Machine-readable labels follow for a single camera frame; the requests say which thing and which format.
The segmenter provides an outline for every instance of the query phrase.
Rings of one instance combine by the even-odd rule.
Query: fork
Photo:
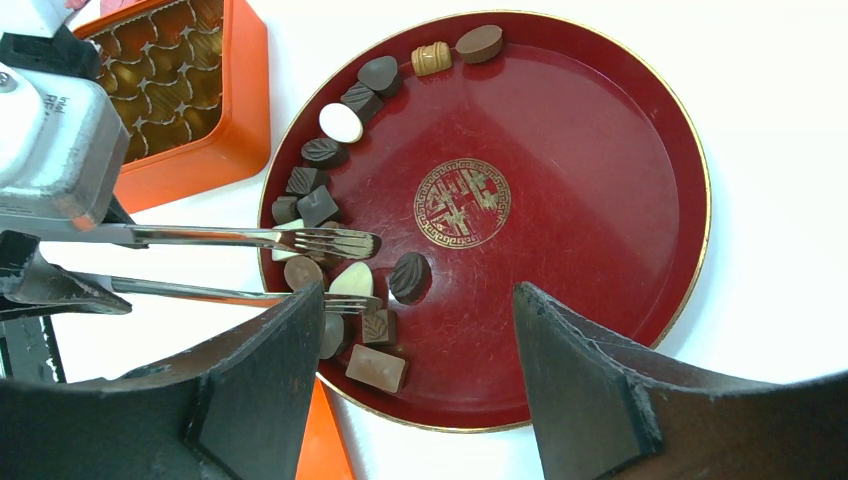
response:
[[[286,292],[244,292],[220,288],[198,287],[177,283],[157,282],[138,278],[116,277],[96,273],[72,272],[85,280],[94,282],[113,293],[138,293],[144,295],[160,295],[164,297],[184,298],[205,302],[228,303],[231,305],[246,305],[250,307],[269,308],[291,293]],[[359,295],[343,295],[339,293],[324,294],[324,310],[327,313],[340,315],[357,315],[360,313],[376,312],[383,306],[383,301],[377,297]]]
[[[27,232],[38,236],[38,232]],[[379,236],[338,228],[215,228],[105,224],[85,232],[49,232],[42,237],[59,242],[114,243],[117,245],[230,245],[323,253],[365,260],[380,250]]]

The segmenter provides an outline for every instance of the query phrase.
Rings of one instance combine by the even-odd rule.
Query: circular gold logo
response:
[[[471,248],[490,238],[509,216],[512,195],[495,167],[459,158],[434,168],[415,192],[421,233],[445,248]]]

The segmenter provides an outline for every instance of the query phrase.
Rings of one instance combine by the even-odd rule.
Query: black plastic mount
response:
[[[95,80],[100,55],[62,25],[53,38],[7,33],[0,38],[0,62],[11,68]]]

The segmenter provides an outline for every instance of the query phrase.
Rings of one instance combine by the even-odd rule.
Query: round tray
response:
[[[418,46],[453,47],[496,24],[503,52],[416,77]],[[613,40],[520,12],[451,16],[390,37],[342,67],[308,101],[277,150],[259,216],[284,190],[300,149],[321,136],[318,113],[392,55],[404,85],[331,170],[350,228],[380,235],[367,264],[375,295],[398,314],[409,362],[389,394],[345,377],[350,349],[319,375],[352,402],[401,423],[484,431],[530,420],[512,323],[512,289],[529,281],[577,312],[644,345],[679,314],[697,278],[710,219],[697,135],[669,87]],[[419,304],[388,298],[404,253],[424,254],[433,281]],[[285,291],[283,263],[261,251],[265,287]],[[361,342],[359,319],[351,318]]]

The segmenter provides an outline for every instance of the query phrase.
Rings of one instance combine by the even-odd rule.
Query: tray rim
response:
[[[683,103],[680,101],[680,98],[677,96],[677,94],[671,88],[671,85],[668,84],[668,82],[665,80],[665,78],[663,78],[662,75],[660,75],[659,72],[653,66],[651,66],[651,64],[649,64],[644,58],[639,56],[636,52],[634,52],[632,49],[630,49],[629,47],[627,47],[623,43],[619,42],[615,38],[612,38],[611,36],[601,32],[601,31],[599,31],[599,30],[597,30],[593,27],[590,27],[590,26],[585,25],[585,24],[580,23],[580,22],[575,22],[575,21],[570,20],[570,19],[565,18],[565,17],[561,17],[561,16],[558,16],[558,15],[552,15],[552,14],[548,14],[548,13],[533,12],[533,11],[529,11],[529,10],[512,10],[512,9],[474,10],[474,11],[463,12],[463,13],[455,13],[455,14],[451,14],[451,15],[443,15],[441,17],[437,17],[437,18],[434,18],[434,19],[431,19],[431,20],[420,22],[420,23],[417,23],[417,24],[412,25],[410,27],[398,30],[394,34],[383,38],[379,42],[367,47],[366,49],[362,50],[357,55],[353,56],[348,62],[343,64],[332,75],[330,75],[327,78],[327,80],[325,80],[324,83],[322,83],[315,90],[315,92],[312,93],[312,95],[303,103],[303,105],[300,107],[300,110],[298,110],[297,114],[295,114],[294,118],[292,118],[292,121],[286,127],[286,130],[283,133],[283,136],[280,138],[280,141],[277,144],[277,148],[274,150],[274,155],[271,157],[270,162],[268,162],[268,169],[265,172],[265,178],[262,182],[262,192],[260,193],[260,197],[259,197],[260,200],[259,200],[259,209],[257,211],[257,216],[256,216],[256,225],[259,226],[261,224],[260,222],[261,222],[261,219],[262,219],[262,199],[265,198],[265,191],[268,188],[268,178],[270,176],[271,170],[274,168],[274,165],[277,162],[277,156],[280,152],[280,148],[282,148],[282,146],[283,146],[283,142],[285,142],[286,137],[288,137],[288,135],[291,132],[291,129],[294,127],[295,123],[300,119],[300,116],[301,116],[301,114],[303,114],[303,111],[306,109],[306,106],[309,105],[315,99],[315,97],[318,95],[318,92],[320,92],[327,85],[327,83],[330,82],[331,79],[335,78],[335,76],[338,75],[342,70],[344,70],[349,64],[353,63],[353,61],[355,61],[356,59],[358,59],[359,57],[364,55],[366,52],[368,52],[372,48],[374,48],[374,47],[376,47],[376,46],[378,46],[382,43],[385,43],[388,40],[390,40],[390,39],[392,39],[392,38],[394,38],[398,35],[401,35],[401,34],[407,32],[409,30],[413,30],[413,29],[422,27],[424,25],[439,22],[439,21],[446,20],[446,19],[449,19],[449,18],[463,17],[463,16],[467,16],[467,15],[487,14],[487,13],[511,13],[511,14],[519,14],[519,15],[528,15],[528,16],[531,16],[531,17],[546,17],[546,18],[549,18],[549,19],[552,19],[552,20],[557,20],[557,21],[560,21],[560,22],[565,22],[565,23],[574,25],[576,27],[579,27],[579,28],[582,28],[584,30],[589,31],[590,33],[598,35],[599,37],[613,43],[618,48],[621,48],[624,52],[626,52],[628,55],[633,57],[636,61],[638,61],[639,63],[644,65],[645,68],[647,68],[648,71],[651,72],[651,75],[653,75],[654,78],[656,78],[660,82],[660,84],[665,88],[665,90],[669,93],[669,95],[671,95],[671,98],[674,100],[674,103],[677,104],[677,108],[680,109],[680,113],[683,114],[683,118],[686,119],[686,124],[689,126],[689,130],[692,134],[692,138],[695,140],[695,145],[698,148],[698,156],[701,159],[701,168],[702,168],[703,173],[704,173],[704,192],[706,193],[706,196],[707,196],[707,198],[706,198],[706,209],[705,209],[707,218],[706,218],[706,221],[704,223],[704,239],[703,239],[703,242],[701,243],[701,251],[698,254],[698,263],[695,265],[695,271],[692,274],[692,280],[689,282],[689,286],[686,288],[686,292],[683,295],[683,299],[680,301],[680,305],[678,305],[677,310],[675,310],[674,315],[672,315],[672,317],[671,317],[671,320],[665,326],[663,331],[660,332],[660,335],[657,337],[657,339],[654,340],[653,343],[651,343],[650,348],[655,349],[663,341],[663,339],[665,339],[665,337],[671,331],[672,327],[674,327],[674,325],[677,323],[677,320],[680,318],[681,313],[683,313],[683,309],[689,303],[689,299],[692,296],[692,292],[695,289],[695,285],[698,283],[698,278],[700,278],[700,276],[701,276],[701,270],[703,269],[703,266],[704,266],[704,260],[706,259],[707,244],[709,243],[710,227],[712,225],[712,187],[711,187],[711,184],[710,184],[710,172],[709,172],[709,166],[707,165],[706,154],[704,153],[704,147],[703,147],[703,144],[701,142],[701,137],[698,135],[698,131],[695,129],[695,124],[693,123],[692,117],[689,115],[689,112],[686,110],[686,107],[683,105]],[[265,282],[265,275],[262,273],[262,256],[260,255],[259,249],[257,249],[257,251],[256,251],[256,260],[259,264],[259,276],[260,276],[260,279],[262,280],[262,288],[263,288],[263,290],[265,290],[267,292],[268,291],[268,285]],[[495,433],[495,432],[504,432],[504,431],[513,430],[513,429],[516,429],[516,428],[521,428],[521,427],[524,427],[524,426],[532,425],[532,423],[533,423],[532,418],[530,420],[525,420],[525,421],[521,421],[521,422],[508,423],[508,424],[504,424],[504,425],[496,425],[496,426],[490,426],[490,427],[445,427],[445,426],[439,426],[439,425],[427,425],[427,424],[423,424],[423,423],[412,422],[412,421],[409,421],[409,420],[405,420],[405,419],[402,419],[402,418],[395,417],[393,415],[389,415],[389,414],[381,412],[381,411],[379,411],[375,408],[372,408],[368,405],[365,405],[364,403],[362,403],[362,402],[356,400],[355,398],[351,397],[346,392],[342,391],[338,386],[336,386],[335,384],[333,384],[332,382],[330,382],[329,380],[324,378],[324,376],[321,374],[321,372],[316,372],[315,375],[321,380],[321,382],[324,383],[324,385],[326,385],[328,388],[330,388],[336,394],[338,394],[339,396],[341,396],[342,398],[344,398],[348,402],[352,403],[353,405],[365,410],[366,412],[369,412],[369,413],[376,415],[380,418],[383,418],[385,420],[389,420],[391,422],[398,423],[400,425],[418,428],[418,429],[421,429],[421,430],[426,430],[426,431],[431,431],[431,432],[442,432],[442,433],[468,433],[468,434],[470,434],[470,433]]]

